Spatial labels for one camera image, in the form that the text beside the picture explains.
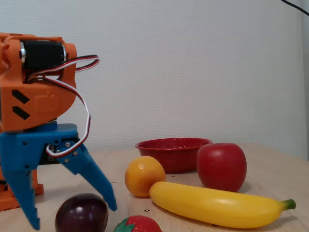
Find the plum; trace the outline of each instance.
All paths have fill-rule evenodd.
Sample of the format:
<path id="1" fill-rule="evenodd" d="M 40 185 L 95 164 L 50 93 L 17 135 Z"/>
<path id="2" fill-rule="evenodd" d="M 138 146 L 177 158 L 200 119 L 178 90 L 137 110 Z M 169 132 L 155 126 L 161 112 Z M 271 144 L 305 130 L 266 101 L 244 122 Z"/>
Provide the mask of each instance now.
<path id="1" fill-rule="evenodd" d="M 104 232 L 108 220 L 105 201 L 92 193 L 67 199 L 58 209 L 56 232 Z"/>

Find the table surface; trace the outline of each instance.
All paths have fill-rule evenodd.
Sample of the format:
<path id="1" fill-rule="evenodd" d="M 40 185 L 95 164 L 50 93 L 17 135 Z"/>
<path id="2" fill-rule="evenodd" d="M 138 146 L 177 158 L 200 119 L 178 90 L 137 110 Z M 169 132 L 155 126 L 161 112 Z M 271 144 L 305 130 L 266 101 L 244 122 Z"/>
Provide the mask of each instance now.
<path id="1" fill-rule="evenodd" d="M 309 162 L 259 144 L 239 144 L 246 154 L 248 172 L 240 192 L 277 200 L 294 199 L 295 210 L 284 211 L 271 225 L 249 232 L 309 232 Z M 113 182 L 118 203 L 110 211 L 106 232 L 112 232 L 124 218 L 145 215 L 153 218 L 164 232 L 224 232 L 241 231 L 186 219 L 155 206 L 151 199 L 135 198 L 126 189 L 124 173 L 131 160 L 139 156 L 137 149 L 91 153 L 102 171 Z M 55 232 L 58 208 L 69 197 L 84 192 L 97 193 L 79 175 L 74 176 L 62 165 L 38 169 L 38 180 L 45 194 L 36 197 L 42 232 Z M 196 172 L 168 174 L 167 181 L 202 186 Z M 21 209 L 0 212 L 0 232 L 33 232 Z"/>

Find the red apple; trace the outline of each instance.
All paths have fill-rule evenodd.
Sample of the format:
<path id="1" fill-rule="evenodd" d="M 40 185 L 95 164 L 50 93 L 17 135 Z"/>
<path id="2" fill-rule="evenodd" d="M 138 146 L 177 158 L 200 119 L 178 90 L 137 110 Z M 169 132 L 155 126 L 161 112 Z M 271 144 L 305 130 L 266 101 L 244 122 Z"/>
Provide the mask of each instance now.
<path id="1" fill-rule="evenodd" d="M 197 153 L 198 176 L 207 188 L 236 192 L 247 174 L 247 161 L 236 144 L 207 144 Z"/>

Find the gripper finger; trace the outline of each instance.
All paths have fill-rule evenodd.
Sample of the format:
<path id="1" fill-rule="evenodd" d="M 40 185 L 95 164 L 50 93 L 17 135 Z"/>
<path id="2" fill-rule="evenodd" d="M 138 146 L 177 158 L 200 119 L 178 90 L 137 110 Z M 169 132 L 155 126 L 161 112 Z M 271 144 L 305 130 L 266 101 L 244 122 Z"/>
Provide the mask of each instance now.
<path id="1" fill-rule="evenodd" d="M 31 171 L 8 171 L 3 168 L 2 174 L 8 183 L 20 207 L 35 230 L 40 230 L 40 219 L 35 208 L 34 189 L 32 188 Z"/>

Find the wall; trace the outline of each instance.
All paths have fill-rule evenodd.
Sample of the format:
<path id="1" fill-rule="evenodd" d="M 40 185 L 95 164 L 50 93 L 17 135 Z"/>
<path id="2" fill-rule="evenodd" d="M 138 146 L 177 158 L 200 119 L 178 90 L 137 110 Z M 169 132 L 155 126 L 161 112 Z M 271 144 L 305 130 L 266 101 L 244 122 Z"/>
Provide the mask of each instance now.
<path id="1" fill-rule="evenodd" d="M 309 1 L 301 0 L 301 7 L 309 11 Z M 305 77 L 305 103 L 307 115 L 307 135 L 309 132 L 309 17 L 301 14 L 302 31 L 303 31 L 303 57 L 304 57 L 304 77 Z M 307 136 L 307 146 L 309 145 L 309 137 Z"/>
<path id="2" fill-rule="evenodd" d="M 194 136 L 307 157 L 301 16 L 279 0 L 15 0 L 0 22 L 100 55 L 76 75 L 91 149 Z M 84 131 L 79 101 L 60 121 Z"/>

